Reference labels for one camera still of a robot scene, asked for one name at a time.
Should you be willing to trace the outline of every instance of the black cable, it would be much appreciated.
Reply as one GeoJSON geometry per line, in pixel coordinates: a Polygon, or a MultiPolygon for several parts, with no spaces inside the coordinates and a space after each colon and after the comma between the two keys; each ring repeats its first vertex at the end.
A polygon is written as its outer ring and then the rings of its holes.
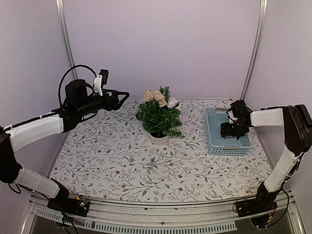
{"type": "Polygon", "coordinates": [[[59,83],[59,85],[58,85],[58,102],[59,102],[60,108],[62,108],[62,101],[61,101],[61,98],[60,98],[60,89],[61,89],[61,87],[62,87],[62,83],[63,83],[65,77],[67,76],[67,74],[68,74],[70,71],[72,71],[72,70],[74,70],[75,68],[77,68],[77,67],[84,67],[84,68],[87,68],[87,69],[89,69],[89,70],[93,73],[93,75],[94,75],[95,77],[97,76],[96,73],[95,73],[95,71],[94,71],[92,68],[90,68],[90,67],[88,67],[88,66],[86,66],[86,65],[82,65],[82,64],[73,66],[72,68],[68,69],[67,72],[63,75],[63,77],[62,77],[62,79],[60,80],[60,83],[59,83]]]}
{"type": "Polygon", "coordinates": [[[38,119],[41,119],[41,118],[45,118],[45,117],[49,117],[49,116],[53,116],[53,115],[55,115],[55,114],[56,114],[56,113],[52,112],[52,113],[49,113],[49,114],[43,115],[43,116],[41,116],[41,117],[31,118],[31,119],[29,119],[29,120],[26,120],[26,121],[23,121],[23,122],[20,122],[20,123],[14,124],[14,125],[12,125],[12,127],[8,127],[8,128],[6,128],[6,129],[4,129],[4,131],[11,130],[12,128],[19,127],[19,126],[21,126],[21,125],[23,125],[23,124],[30,123],[30,122],[32,122],[32,121],[35,121],[35,120],[38,120],[38,119]]]}
{"type": "Polygon", "coordinates": [[[15,193],[17,193],[17,194],[21,194],[20,187],[19,187],[17,184],[15,184],[16,188],[18,189],[17,191],[11,187],[11,184],[10,184],[10,183],[9,183],[8,185],[9,185],[10,189],[11,189],[13,192],[15,192],[15,193]]]}
{"type": "Polygon", "coordinates": [[[62,222],[63,222],[63,230],[66,231],[67,234],[71,234],[71,233],[67,230],[67,227],[65,227],[65,220],[64,220],[64,218],[62,219],[62,222]]]}
{"type": "Polygon", "coordinates": [[[284,194],[286,194],[286,196],[287,196],[287,206],[286,206],[286,209],[285,209],[284,213],[282,214],[282,216],[281,216],[275,223],[269,224],[267,227],[271,227],[271,226],[275,225],[276,223],[278,223],[278,222],[284,217],[284,215],[286,214],[286,212],[287,212],[287,210],[288,210],[289,200],[290,200],[290,199],[289,199],[288,193],[284,190],[284,185],[282,186],[282,191],[283,191],[284,194]]]}
{"type": "Polygon", "coordinates": [[[232,206],[232,210],[233,210],[233,212],[235,212],[235,213],[237,213],[237,211],[234,210],[234,206],[236,205],[236,203],[237,203],[238,201],[239,201],[239,200],[236,200],[236,202],[234,202],[234,203],[233,203],[233,206],[232,206]]]}
{"type": "Polygon", "coordinates": [[[73,228],[74,228],[76,234],[79,234],[78,231],[77,231],[76,226],[74,225],[74,222],[70,219],[70,217],[68,217],[68,215],[67,215],[64,211],[62,211],[62,208],[60,208],[58,205],[56,205],[56,204],[55,204],[50,198],[48,198],[46,195],[44,195],[44,194],[41,194],[41,195],[44,196],[44,198],[47,199],[48,201],[51,201],[51,203],[52,203],[56,208],[58,208],[59,210],[61,210],[62,215],[72,224],[72,226],[73,226],[73,228]]]}

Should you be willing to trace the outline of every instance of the floral tablecloth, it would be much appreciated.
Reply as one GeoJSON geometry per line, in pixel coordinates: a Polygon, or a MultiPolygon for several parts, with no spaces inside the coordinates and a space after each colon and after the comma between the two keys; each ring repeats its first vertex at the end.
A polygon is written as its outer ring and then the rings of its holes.
{"type": "Polygon", "coordinates": [[[72,130],[50,177],[74,194],[144,202],[192,202],[254,195],[271,166],[251,129],[245,156],[210,156],[204,109],[232,101],[181,100],[182,137],[153,145],[136,119],[140,100],[72,130]]]}

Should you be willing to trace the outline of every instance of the small potted tree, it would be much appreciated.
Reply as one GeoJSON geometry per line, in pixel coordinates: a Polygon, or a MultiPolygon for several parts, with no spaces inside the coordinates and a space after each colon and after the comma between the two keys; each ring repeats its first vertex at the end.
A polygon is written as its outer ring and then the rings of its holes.
{"type": "Polygon", "coordinates": [[[164,145],[169,137],[181,136],[181,131],[176,129],[182,126],[179,103],[170,97],[169,87],[160,87],[155,92],[148,89],[143,101],[145,103],[140,105],[137,118],[142,121],[153,144],[164,145]]]}

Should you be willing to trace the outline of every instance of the artificial plant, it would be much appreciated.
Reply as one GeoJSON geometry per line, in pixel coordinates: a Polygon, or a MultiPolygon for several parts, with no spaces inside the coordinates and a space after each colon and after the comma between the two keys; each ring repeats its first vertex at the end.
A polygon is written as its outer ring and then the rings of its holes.
{"type": "MultiPolygon", "coordinates": [[[[160,87],[159,90],[168,102],[170,88],[165,86],[160,87]]],[[[176,129],[182,126],[180,114],[178,109],[169,109],[166,106],[159,107],[159,102],[153,99],[140,105],[137,117],[142,120],[144,130],[154,137],[180,137],[182,133],[176,129]]]]}

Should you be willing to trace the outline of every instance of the aluminum frame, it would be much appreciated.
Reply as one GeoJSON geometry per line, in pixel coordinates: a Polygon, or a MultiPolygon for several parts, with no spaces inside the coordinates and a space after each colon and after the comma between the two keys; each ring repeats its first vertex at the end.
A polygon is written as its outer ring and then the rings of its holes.
{"type": "MultiPolygon", "coordinates": [[[[303,224],[296,206],[293,194],[287,190],[290,196],[289,216],[293,232],[295,234],[305,234],[303,224]]],[[[278,210],[285,209],[287,196],[280,193],[276,198],[278,210]]],[[[197,229],[208,226],[218,226],[229,224],[242,219],[259,216],[255,214],[247,217],[238,217],[232,210],[235,199],[227,201],[210,201],[197,204],[165,204],[165,203],[140,203],[140,202],[116,202],[114,200],[100,199],[91,200],[90,211],[86,218],[69,215],[75,218],[77,227],[99,231],[97,224],[106,226],[117,226],[120,228],[132,227],[133,230],[173,230],[178,228],[197,229]]],[[[29,234],[31,225],[37,210],[46,210],[55,216],[61,215],[60,212],[50,210],[46,207],[47,201],[39,195],[32,196],[25,213],[25,222],[21,234],[29,234]]]]}
{"type": "Polygon", "coordinates": [[[262,32],[263,32],[264,23],[265,23],[265,16],[267,13],[267,6],[268,6],[268,0],[261,0],[257,32],[256,32],[254,44],[253,44],[253,53],[252,53],[252,57],[251,57],[251,60],[249,63],[244,87],[243,87],[242,93],[240,95],[240,100],[246,99],[248,89],[249,89],[249,86],[250,86],[250,83],[251,83],[251,80],[253,77],[254,67],[256,64],[257,55],[259,52],[259,47],[260,47],[260,42],[261,42],[261,37],[262,37],[262,32]]]}
{"type": "MultiPolygon", "coordinates": [[[[56,0],[55,2],[56,2],[57,12],[58,12],[59,26],[60,26],[60,30],[61,30],[62,37],[63,37],[65,52],[67,55],[68,65],[70,67],[73,67],[75,65],[75,61],[74,61],[74,56],[73,56],[72,48],[71,48],[70,41],[69,41],[63,0],[56,0]]],[[[78,79],[78,74],[75,69],[72,70],[71,73],[73,75],[73,79],[78,79]]]]}

